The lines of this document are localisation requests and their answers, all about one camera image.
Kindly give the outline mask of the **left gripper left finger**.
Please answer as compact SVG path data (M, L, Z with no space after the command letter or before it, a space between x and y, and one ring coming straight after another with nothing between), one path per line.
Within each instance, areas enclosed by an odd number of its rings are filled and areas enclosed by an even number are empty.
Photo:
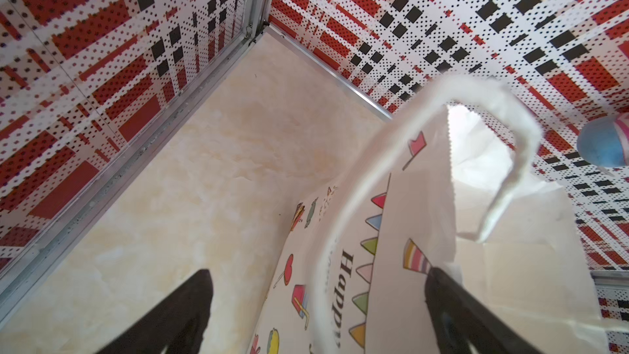
M101 353L198 353L211 318L211 272L198 270Z

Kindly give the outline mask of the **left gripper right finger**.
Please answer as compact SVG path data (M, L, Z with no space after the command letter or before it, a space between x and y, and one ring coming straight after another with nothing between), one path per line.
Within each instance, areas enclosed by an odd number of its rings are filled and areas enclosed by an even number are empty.
M538 353L444 270L428 273L424 295L440 353Z

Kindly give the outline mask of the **white paper bag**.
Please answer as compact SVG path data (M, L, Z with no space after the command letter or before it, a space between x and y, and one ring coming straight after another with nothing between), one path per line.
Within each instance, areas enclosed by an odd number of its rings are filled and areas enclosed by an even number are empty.
M444 273L543 353L605 353L564 188L536 177L533 115L499 80L446 75L295 207L250 353L436 353Z

